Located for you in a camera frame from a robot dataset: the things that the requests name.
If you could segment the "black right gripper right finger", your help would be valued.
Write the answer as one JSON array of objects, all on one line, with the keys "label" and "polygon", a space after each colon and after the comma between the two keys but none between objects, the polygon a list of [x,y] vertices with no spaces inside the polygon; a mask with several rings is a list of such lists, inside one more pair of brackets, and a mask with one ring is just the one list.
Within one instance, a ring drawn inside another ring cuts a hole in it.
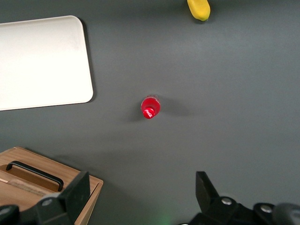
[{"label": "black right gripper right finger", "polygon": [[273,225],[274,205],[257,203],[248,209],[228,196],[220,196],[206,172],[196,172],[195,195],[201,212],[189,225]]}]

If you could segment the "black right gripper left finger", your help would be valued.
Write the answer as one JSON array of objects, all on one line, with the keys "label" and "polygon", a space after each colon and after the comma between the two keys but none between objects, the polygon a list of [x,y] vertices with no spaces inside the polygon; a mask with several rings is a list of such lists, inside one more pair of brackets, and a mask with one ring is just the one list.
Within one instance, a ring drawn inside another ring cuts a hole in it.
[{"label": "black right gripper left finger", "polygon": [[90,197],[88,172],[80,172],[63,192],[42,198],[20,213],[21,225],[73,225]]}]

